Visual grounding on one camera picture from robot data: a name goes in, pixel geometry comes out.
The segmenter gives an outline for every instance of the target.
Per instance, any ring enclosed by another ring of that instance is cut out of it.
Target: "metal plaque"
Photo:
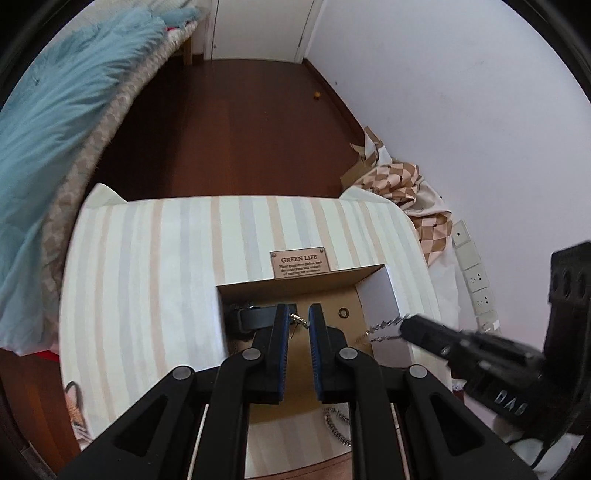
[[[271,264],[275,278],[301,277],[330,271],[326,249],[323,247],[271,252]]]

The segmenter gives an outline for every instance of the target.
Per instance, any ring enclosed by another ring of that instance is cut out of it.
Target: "bolt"
[[[346,346],[340,350],[339,355],[345,360],[352,360],[353,358],[357,358],[357,350],[351,348],[350,346]]]
[[[427,369],[422,365],[411,365],[408,373],[414,378],[425,378],[427,376]]]
[[[189,367],[177,367],[173,370],[173,378],[175,380],[184,380],[191,376],[191,369]]]
[[[256,360],[261,356],[261,351],[258,348],[247,348],[242,352],[245,360]]]

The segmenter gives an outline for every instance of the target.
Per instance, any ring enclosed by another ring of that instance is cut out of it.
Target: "red cloth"
[[[40,356],[41,358],[44,358],[45,360],[51,360],[52,362],[59,362],[60,361],[60,356],[56,355],[55,353],[53,353],[52,351],[49,351],[49,350],[45,350],[44,352],[37,352],[34,355]]]

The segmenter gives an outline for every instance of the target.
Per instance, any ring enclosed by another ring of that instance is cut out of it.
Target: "metal chain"
[[[330,414],[334,413],[340,421],[346,423],[347,425],[350,425],[351,421],[349,420],[348,416],[334,407],[325,407],[322,410],[322,413],[324,414],[324,422],[326,423],[326,426],[329,428],[330,432],[334,435],[334,437],[343,445],[350,447],[351,440],[349,440],[345,435],[339,432],[339,429],[332,421],[332,417],[330,416]]]
[[[380,322],[377,325],[373,325],[373,326],[369,327],[365,331],[365,333],[359,335],[355,339],[355,345],[357,345],[359,343],[366,343],[368,336],[371,335],[372,333],[376,332],[377,330],[385,329],[386,327],[389,327],[390,325],[398,325],[405,318],[407,318],[407,316],[396,317],[391,320],[384,320],[383,322]],[[398,338],[400,338],[400,335],[387,335],[387,336],[382,336],[382,337],[370,338],[369,341],[370,342],[383,342],[384,340],[396,340]]]
[[[298,325],[302,325],[302,327],[304,327],[306,330],[308,330],[310,328],[310,322],[306,319],[303,319],[299,315],[292,313],[292,314],[290,314],[290,318],[294,322],[296,322]]]

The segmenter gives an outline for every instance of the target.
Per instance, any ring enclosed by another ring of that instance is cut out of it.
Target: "electrical socket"
[[[468,228],[466,228],[464,220],[454,223],[452,226],[453,246],[457,248],[470,240],[472,240],[472,237],[468,233]]]
[[[482,263],[478,250],[476,250],[476,245],[472,240],[456,249],[456,257],[462,271]]]
[[[495,309],[495,298],[492,295],[490,287],[475,291],[470,295],[472,296],[472,305],[474,306],[474,313],[476,313],[476,316],[480,316],[483,313]]]
[[[476,318],[478,329],[485,333],[499,334],[501,326],[499,325],[499,316],[495,310],[483,313]]]
[[[468,268],[468,270],[464,272],[464,278],[466,279],[468,290],[471,292],[482,290],[490,285],[488,277],[486,276],[486,271],[484,270],[484,265],[481,263]]]

